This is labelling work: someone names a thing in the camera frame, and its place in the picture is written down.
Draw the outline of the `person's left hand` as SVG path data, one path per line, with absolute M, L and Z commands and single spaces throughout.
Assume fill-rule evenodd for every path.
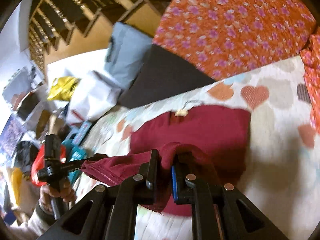
M 52 198 L 60 198 L 65 203 L 76 201 L 75 191 L 72 189 L 68 178 L 63 180 L 63 185 L 60 187 L 59 191 L 50 185 L 41 186 L 39 205 L 43 211 L 47 213 L 53 213 L 53 208 L 51 205 Z

